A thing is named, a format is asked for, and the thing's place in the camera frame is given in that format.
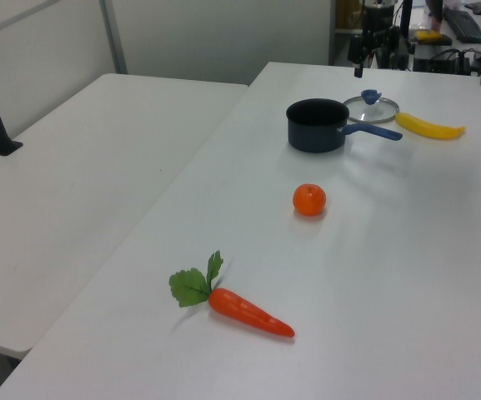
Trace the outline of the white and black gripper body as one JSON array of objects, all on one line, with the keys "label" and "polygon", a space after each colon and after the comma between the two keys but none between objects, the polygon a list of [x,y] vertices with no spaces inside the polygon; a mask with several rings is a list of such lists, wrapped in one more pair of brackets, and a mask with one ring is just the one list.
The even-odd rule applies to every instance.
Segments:
[{"label": "white and black gripper body", "polygon": [[362,63],[364,60],[364,40],[362,35],[353,35],[348,45],[348,60],[351,63]]}]

